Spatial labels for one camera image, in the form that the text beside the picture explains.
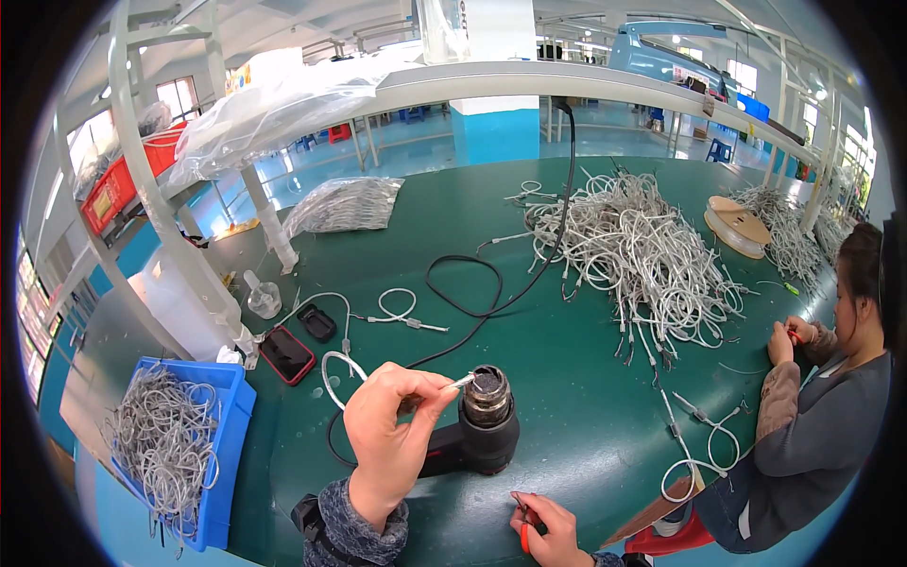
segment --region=workbench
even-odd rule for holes
[[[708,243],[713,236],[703,219],[707,198],[718,194],[719,188],[759,183],[763,176],[761,171],[720,163],[616,160],[634,174],[654,171],[662,196],[681,208]],[[503,197],[519,192],[526,180],[539,181],[544,192],[560,193],[568,165],[569,160],[562,158],[510,161],[412,176],[399,192],[386,230],[303,234],[292,241],[299,263],[285,277],[278,275],[277,257],[264,255],[261,229],[211,246],[227,269],[241,274],[252,268],[262,280],[278,283],[284,305],[279,317],[288,312],[297,290],[300,299],[336,291],[349,299],[358,315],[384,317],[378,295],[388,288],[411,289],[418,301],[410,317],[449,327],[449,332],[356,318],[349,329],[351,356],[366,372],[386,360],[405,365],[452,345],[476,322],[425,285],[424,272],[431,261],[443,254],[473,255],[485,241],[523,232],[522,209]],[[609,174],[614,162],[608,157],[579,158],[577,187],[586,180],[580,166],[592,175]],[[280,218],[287,213],[281,211]],[[503,275],[501,302],[532,277],[527,273],[531,244],[529,239],[516,239],[483,248],[483,258]],[[770,369],[766,341],[772,323],[788,314],[830,323],[834,278],[826,267],[820,278],[822,292],[811,298],[802,292],[798,297],[777,285],[757,284],[783,281],[767,259],[745,258],[720,240],[716,246],[734,280],[762,295],[744,295],[746,320],[723,326],[725,337],[740,336],[738,343],[710,350],[675,341],[679,361],[671,372],[659,367],[659,376],[669,397],[677,391],[716,421],[745,399],[750,413],[740,412],[725,426],[746,451],[754,443],[759,390]],[[409,542],[398,565],[531,564],[508,525],[514,507],[511,490],[547,494],[570,509],[577,516],[580,547],[594,551],[659,498],[662,475],[683,458],[667,429],[660,395],[650,385],[653,373],[645,353],[637,352],[629,367],[622,364],[626,345],[624,356],[614,357],[620,336],[608,295],[583,286],[572,301],[563,301],[561,273],[562,265],[547,270],[520,301],[486,322],[467,344],[421,367],[453,379],[480,364],[500,367],[510,379],[522,431],[516,455],[501,473],[492,477],[448,474],[416,484],[407,500]],[[466,307],[480,311],[490,306],[496,279],[489,269],[448,263],[434,269],[432,277]],[[569,276],[570,286],[575,277]],[[798,281],[791,283],[804,289]],[[243,322],[253,333],[275,322],[249,312],[246,293],[238,292],[237,297]],[[92,420],[100,422],[103,408],[119,401],[140,351],[148,356],[161,352],[146,331],[127,328],[118,301],[111,292],[95,311],[85,348],[76,360],[80,367],[89,368],[83,373],[90,377],[71,373],[62,406],[67,423],[102,460],[106,450],[98,446],[96,432],[92,437],[89,431]],[[296,318],[286,325],[319,357],[318,366],[295,387],[286,386],[264,361],[247,373],[258,399],[239,465],[228,551],[266,565],[300,564],[303,537],[289,520],[289,511],[306,493],[317,494],[325,484],[350,472],[327,450],[325,431],[336,407],[324,392],[320,375],[321,355],[340,350],[346,308],[339,298],[319,298],[315,303],[338,326],[326,345],[309,337]],[[405,293],[385,298],[385,306],[395,313],[402,313],[410,303]],[[337,360],[330,361],[328,369],[330,375],[340,377],[338,395],[348,399],[359,378],[349,377],[346,365]],[[708,461],[710,427],[679,404],[673,410],[693,457]],[[438,425],[455,420],[455,404],[451,404]],[[333,440],[340,454],[354,458],[342,419]],[[725,435],[716,435],[713,451],[721,465],[733,458]],[[668,484],[686,474],[686,467],[678,467]],[[706,483],[715,479],[711,471],[702,470],[702,474]]]

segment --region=black hair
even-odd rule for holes
[[[889,342],[888,326],[882,310],[882,231],[868,222],[861,222],[853,227],[853,232],[841,243],[838,250],[838,267],[843,263],[844,269],[839,269],[838,277],[841,278],[853,302],[856,311],[856,300],[866,298],[875,303],[882,321],[885,343]]]

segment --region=chair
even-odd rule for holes
[[[718,138],[712,138],[712,147],[708,150],[706,161],[720,161],[722,163],[731,162],[731,147],[718,141]]]
[[[694,507],[693,512],[689,516],[689,521],[680,528],[679,532],[671,537],[661,537],[655,534],[652,526],[649,526],[624,542],[624,553],[645,553],[652,557],[658,557],[702,547],[712,543],[714,540],[715,538],[712,537],[706,526],[699,520],[699,515],[696,514],[696,508]]]
[[[349,130],[349,124],[332,126],[327,132],[327,140],[331,143],[349,140],[352,136],[353,133]]]
[[[415,108],[404,108],[400,110],[400,121],[406,122],[407,124],[411,123],[413,120],[418,118],[422,122],[425,122],[425,108],[423,106],[417,106]]]
[[[315,134],[306,134],[302,138],[299,138],[298,140],[296,140],[295,149],[297,152],[299,152],[299,146],[302,146],[302,148],[304,150],[306,150],[306,152],[311,152],[312,147],[309,144],[314,143],[314,142],[315,142]]]

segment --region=red plastic crate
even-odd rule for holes
[[[145,156],[155,177],[176,162],[173,150],[186,124],[187,122],[180,122],[170,127],[169,132],[172,132],[172,135],[162,135],[155,139],[153,143],[156,145],[145,144]],[[110,169],[94,185],[80,209],[88,224],[92,226],[92,232],[100,236],[113,217],[135,199],[135,195],[135,183],[132,182],[129,168],[126,167],[126,160],[120,158],[111,164]]]

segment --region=red stool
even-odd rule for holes
[[[682,552],[686,549],[702,547],[715,540],[699,521],[696,508],[689,516],[689,522],[671,537],[656,535],[652,527],[637,533],[624,542],[624,553],[645,553],[652,557]]]
[[[334,143],[337,140],[349,140],[352,135],[353,133],[349,131],[349,124],[340,124],[327,131],[327,141]]]

